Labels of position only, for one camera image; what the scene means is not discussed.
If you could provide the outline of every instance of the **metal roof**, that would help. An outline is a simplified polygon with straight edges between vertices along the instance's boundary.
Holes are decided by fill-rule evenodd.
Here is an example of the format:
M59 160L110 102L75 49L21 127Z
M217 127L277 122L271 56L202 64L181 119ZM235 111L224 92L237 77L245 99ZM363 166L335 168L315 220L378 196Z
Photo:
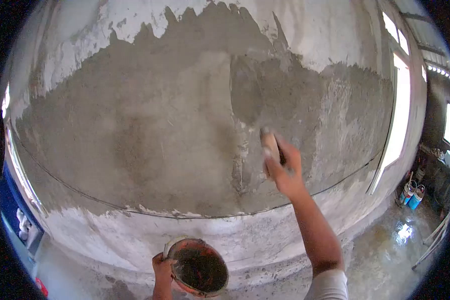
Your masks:
M450 52L432 19L415 0L390 0L407 22L429 66L445 70L450 74Z

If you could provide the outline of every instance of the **shirt sleeve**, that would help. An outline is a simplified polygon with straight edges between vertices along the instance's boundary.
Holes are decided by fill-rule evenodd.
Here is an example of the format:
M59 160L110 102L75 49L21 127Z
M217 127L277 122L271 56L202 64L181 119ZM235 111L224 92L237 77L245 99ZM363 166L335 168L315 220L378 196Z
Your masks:
M328 270L312 279L305 300L348 300L347 276L342 270Z

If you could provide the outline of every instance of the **cement patch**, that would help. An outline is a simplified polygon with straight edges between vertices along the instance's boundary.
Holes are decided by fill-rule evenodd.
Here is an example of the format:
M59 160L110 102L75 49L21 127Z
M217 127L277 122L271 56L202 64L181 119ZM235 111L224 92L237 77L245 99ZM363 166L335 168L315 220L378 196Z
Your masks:
M104 213L77 196L202 216L286 204L264 182L263 125L301 150L312 193L357 170L384 145L391 84L370 69L342 63L321 73L305 69L276 16L272 43L234 5L210 3L198 16L186 9L180 21L170 9L165 16L160 39L145 24L133 44L112 34L110 46L46 97L31 99L17 121L35 163L81 194L66 201L61 187L42 200L48 210ZM38 191L50 189L34 178Z

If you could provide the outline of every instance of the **wire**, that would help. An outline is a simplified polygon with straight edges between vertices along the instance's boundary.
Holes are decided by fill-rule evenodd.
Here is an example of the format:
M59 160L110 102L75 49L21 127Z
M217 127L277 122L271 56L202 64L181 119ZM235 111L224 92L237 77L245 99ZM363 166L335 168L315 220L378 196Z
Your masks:
M55 179L57 182L63 184L66 188L68 188L68 189L70 189L70 190L72 190L72 191L78 193L79 195L81 195L81 196L83 196L83 197L85 197L85 198L87 198L87 199L96 201L96 202L98 202L98 203L101 203L101 204L106 205L106 206L108 206L108 207L112 207L112 208L114 208L114 209L116 209L116 210L119 210L119 211L122 211L122 212L127 212L127 213L131 213L131 214L147 215L147 216L153 216L153 217L168 218L168 219L181 219L181 220L186 220L186 219L221 219L221 218L231 218L231 217L241 217L241 216L253 216L253 215L256 215L256 214L259 214L259 213L264 213L264 212L271 211L271 210L276 209L276 208L280 208L280 207L285 207L285 206L291 205L291 203L284 203L284 204L282 204L282 205L274 206L274 207L267 208L267 209L264 209L264 210L260 210L260 211L257 211L257 212L252 212L252 213L236 213L236 214L231 214L231 215L221 215L221 216L207 216L207 215L204 215L204 216L180 216L180 215L177 215L177 216L175 216L175 215L165 215L165 214L159 214L159 213L147 213L147 212L144 212L144 211L133 210L133 209L130 209L130 208L127 208L127 207L124 207L124 206L120 206L120 205L116 205L116 204L113 204L113 203L110 203L110 202L107 202L107 201L100 200L100 199L98 199L98 198L96 198L96 197L94 197L94 196L91 196L91 195L89 195L89 194L87 194L87 193L82 192L82 191L79 190L79 189L76 189L76 188L72 187L70 184L64 182L64 181L61 180L60 178L58 178L58 177L54 176L52 173L50 173L50 171L49 171L46 167L44 167L43 165L41 165L41 164L37 161L37 159L30 153L30 151L28 151L28 149L25 147L25 145L22 143L22 141L21 141L20 139L17 139L17 140L18 140L18 142L20 143L20 145L23 147L23 149L25 150L25 152L28 153L28 155L30 156L30 158L31 158L31 159L32 159L32 160L33 160L33 161L34 161L34 162L35 162L35 163L36 163L43 171L45 171L48 175L50 175L50 176L51 176L53 179ZM326 189L322 189L321 191L318 191L318 192L316 192L316 193L314 193L314 194L311 194L311 196L316 196L316 195L318 195L318 194L320 194L320 193L323 193L323 192L325 192L325 191L327 191L327 190L329 190L329 189L332 189L332 188L336 187L338 184L342 183L344 180L346 180L346 179L349 178L350 176L356 174L357 172L359 172L360 170L362 170L363 168L365 168L366 166L368 166L368 165L372 162L372 160L374 160L380 153L382 153L382 150L383 150L383 148L381 148L381 149L378 151L378 153L376 153L376 154L375 154L375 155L374 155L374 156L373 156L373 157L372 157L365 165L362 165L362 166L359 167L357 170L355 170L355 171L353 171L352 173L348 174L348 175L345 176L343 179L341 179L339 182L337 182L337 183L335 183L335 184L329 186L329 187L326 188Z

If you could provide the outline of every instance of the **wooden handle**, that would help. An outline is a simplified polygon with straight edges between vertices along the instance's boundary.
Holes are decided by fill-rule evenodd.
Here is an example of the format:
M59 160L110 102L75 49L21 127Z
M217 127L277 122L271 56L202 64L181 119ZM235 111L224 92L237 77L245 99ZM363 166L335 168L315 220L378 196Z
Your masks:
M270 149L271 157L277 162L280 162L280 151L278 150L277 140L268 127L260 128L260 142L262 147Z

